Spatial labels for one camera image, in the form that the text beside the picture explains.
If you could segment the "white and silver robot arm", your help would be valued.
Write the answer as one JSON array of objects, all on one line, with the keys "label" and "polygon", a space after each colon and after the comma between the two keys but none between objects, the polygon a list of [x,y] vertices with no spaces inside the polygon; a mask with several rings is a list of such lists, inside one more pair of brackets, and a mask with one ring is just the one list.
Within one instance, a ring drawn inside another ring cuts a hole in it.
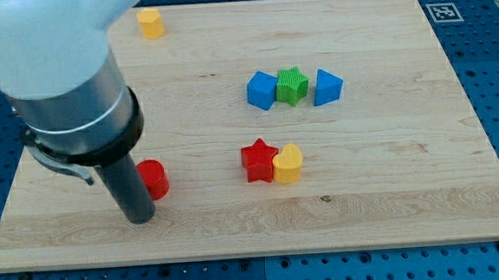
[{"label": "white and silver robot arm", "polygon": [[91,167],[123,160],[142,128],[139,103],[107,32],[140,0],[0,0],[0,90],[51,171],[92,185]]}]

